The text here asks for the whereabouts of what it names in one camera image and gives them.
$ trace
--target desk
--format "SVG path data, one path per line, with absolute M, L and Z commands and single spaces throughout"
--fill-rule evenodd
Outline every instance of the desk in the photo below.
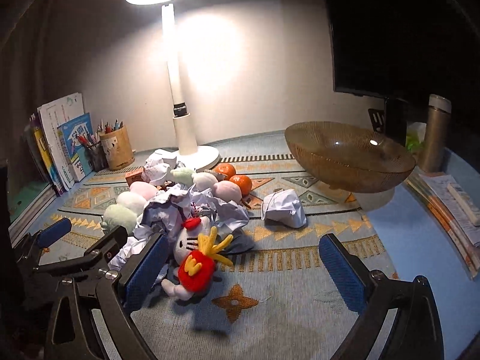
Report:
M 444 166 L 480 206 L 480 175 L 448 152 Z M 471 280 L 442 227 L 403 184 L 394 194 L 358 195 L 402 280 L 428 278 L 442 324 L 445 360 L 456 359 L 480 330 L 480 275 Z M 379 200 L 388 201 L 379 207 Z

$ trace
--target orange star pattern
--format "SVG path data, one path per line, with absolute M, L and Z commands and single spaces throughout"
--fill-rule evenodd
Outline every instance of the orange star pattern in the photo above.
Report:
M 212 299 L 212 303 L 226 310 L 226 317 L 230 323 L 234 323 L 242 310 L 255 307 L 258 300 L 243 296 L 240 284 L 235 284 L 229 291 L 228 296 Z

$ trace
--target yellow book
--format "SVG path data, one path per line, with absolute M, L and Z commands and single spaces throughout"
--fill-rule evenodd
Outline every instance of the yellow book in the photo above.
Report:
M 45 136 L 43 131 L 39 127 L 33 127 L 33 135 L 35 141 L 37 141 L 38 149 L 40 150 L 40 155 L 42 156 L 43 163 L 45 164 L 46 170 L 48 171 L 50 178 L 52 179 L 53 186 L 55 190 L 61 195 L 65 192 L 63 188 L 62 181 L 60 180 L 59 174 L 55 165 L 53 164 L 52 157 L 50 156 L 49 148 L 45 142 Z

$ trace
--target monitor stand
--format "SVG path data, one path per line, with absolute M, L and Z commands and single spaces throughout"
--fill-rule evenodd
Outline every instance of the monitor stand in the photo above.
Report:
M 407 137 L 407 106 L 405 100 L 387 97 L 383 106 L 385 113 L 384 133 L 388 138 L 405 146 Z

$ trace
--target amber glass bowl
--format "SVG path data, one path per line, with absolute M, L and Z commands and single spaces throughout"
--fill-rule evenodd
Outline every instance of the amber glass bowl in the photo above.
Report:
M 285 139 L 307 172 L 345 191 L 387 191 L 415 167 L 405 147 L 385 135 L 343 123 L 297 123 L 285 130 Z

